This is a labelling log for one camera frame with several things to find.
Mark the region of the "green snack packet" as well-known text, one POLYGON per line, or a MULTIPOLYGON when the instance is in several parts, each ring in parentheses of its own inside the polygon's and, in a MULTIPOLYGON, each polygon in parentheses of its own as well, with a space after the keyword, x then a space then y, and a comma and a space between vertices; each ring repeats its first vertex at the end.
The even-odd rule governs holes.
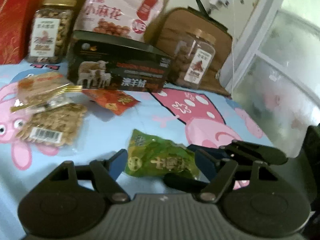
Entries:
POLYGON ((127 152, 125 173, 133 177, 163 177, 174 173, 197 180, 200 176, 195 153, 171 140, 135 129, 127 152))

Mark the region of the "red orange snack packet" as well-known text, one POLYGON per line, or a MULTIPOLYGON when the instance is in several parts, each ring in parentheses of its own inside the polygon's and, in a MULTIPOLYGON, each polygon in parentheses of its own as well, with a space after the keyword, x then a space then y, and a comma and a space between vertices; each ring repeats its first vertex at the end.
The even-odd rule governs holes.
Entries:
POLYGON ((126 110, 140 103, 121 90, 83 89, 82 92, 99 106, 110 110, 115 115, 122 115, 126 110))

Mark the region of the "cartoon pig bedsheet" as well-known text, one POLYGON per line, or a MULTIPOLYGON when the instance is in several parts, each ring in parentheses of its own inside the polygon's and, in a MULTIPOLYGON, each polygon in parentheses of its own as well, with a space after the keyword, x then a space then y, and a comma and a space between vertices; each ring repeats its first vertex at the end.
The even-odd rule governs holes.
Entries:
POLYGON ((16 83, 46 72, 67 73, 67 63, 1 66, 1 239, 21 239, 25 232, 18 220, 20 200, 63 161, 87 165, 107 159, 127 148, 133 130, 156 135, 177 144, 206 147, 227 145, 233 139, 270 145, 261 128, 236 102, 224 96, 167 84, 159 93, 131 92, 138 103, 115 115, 81 93, 74 102, 87 113, 75 142, 70 146, 41 148, 15 138, 25 119, 10 113, 16 83))

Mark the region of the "frosted glass door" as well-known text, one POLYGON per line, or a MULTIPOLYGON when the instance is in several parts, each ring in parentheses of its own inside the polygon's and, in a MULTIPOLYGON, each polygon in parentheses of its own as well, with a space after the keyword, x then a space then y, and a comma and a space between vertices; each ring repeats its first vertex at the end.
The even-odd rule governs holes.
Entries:
POLYGON ((296 157, 308 126, 319 124, 319 0, 259 0, 219 80, 296 157))

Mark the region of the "walnut jar gold lid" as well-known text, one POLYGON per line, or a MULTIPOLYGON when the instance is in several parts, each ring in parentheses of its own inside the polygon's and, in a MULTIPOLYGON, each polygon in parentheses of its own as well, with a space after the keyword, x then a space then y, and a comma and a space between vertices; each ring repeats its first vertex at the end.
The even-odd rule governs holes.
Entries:
POLYGON ((168 81, 198 89, 215 56, 216 38, 199 28, 189 27, 180 34, 168 81))

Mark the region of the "dark green sheep box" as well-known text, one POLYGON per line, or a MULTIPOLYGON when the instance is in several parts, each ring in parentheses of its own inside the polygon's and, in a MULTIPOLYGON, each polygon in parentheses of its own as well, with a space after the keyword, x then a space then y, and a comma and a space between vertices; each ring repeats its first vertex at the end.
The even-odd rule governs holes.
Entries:
POLYGON ((67 78, 84 89, 159 92, 171 57, 143 42, 76 30, 67 53, 67 78))

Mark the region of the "brown padded case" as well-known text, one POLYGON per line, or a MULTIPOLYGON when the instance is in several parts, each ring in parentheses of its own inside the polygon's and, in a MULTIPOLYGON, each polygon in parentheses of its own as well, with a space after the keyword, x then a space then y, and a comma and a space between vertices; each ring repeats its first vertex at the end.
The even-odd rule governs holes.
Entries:
POLYGON ((218 78, 231 53, 233 41, 224 25, 195 9, 176 8, 153 20, 144 35, 146 42, 177 59, 173 66, 175 74, 169 80, 179 86, 184 83, 183 74, 195 53, 196 48, 191 45, 196 38, 209 43, 215 49, 215 55, 198 89, 229 97, 230 93, 223 88, 218 78))

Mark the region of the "nut jar gold lid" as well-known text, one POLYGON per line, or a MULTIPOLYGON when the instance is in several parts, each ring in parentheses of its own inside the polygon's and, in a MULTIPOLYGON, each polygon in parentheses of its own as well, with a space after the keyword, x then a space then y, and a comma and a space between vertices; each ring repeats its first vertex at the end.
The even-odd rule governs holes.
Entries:
POLYGON ((76 0, 43 0, 33 18, 26 60, 58 64, 62 61, 76 0))

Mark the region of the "pink white snack bag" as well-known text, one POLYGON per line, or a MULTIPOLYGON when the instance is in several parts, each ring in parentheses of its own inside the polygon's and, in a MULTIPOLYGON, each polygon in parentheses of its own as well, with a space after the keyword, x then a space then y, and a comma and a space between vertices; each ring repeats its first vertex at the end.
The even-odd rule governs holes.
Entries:
POLYGON ((144 42, 150 23, 163 9, 164 0, 86 0, 74 30, 144 42))

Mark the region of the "red gift box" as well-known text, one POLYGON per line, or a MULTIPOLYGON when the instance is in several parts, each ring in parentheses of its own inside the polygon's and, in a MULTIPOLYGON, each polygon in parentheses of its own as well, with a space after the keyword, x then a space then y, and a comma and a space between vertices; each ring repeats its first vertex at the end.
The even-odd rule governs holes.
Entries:
POLYGON ((18 64, 28 52, 31 24, 41 0, 1 0, 1 64, 18 64))

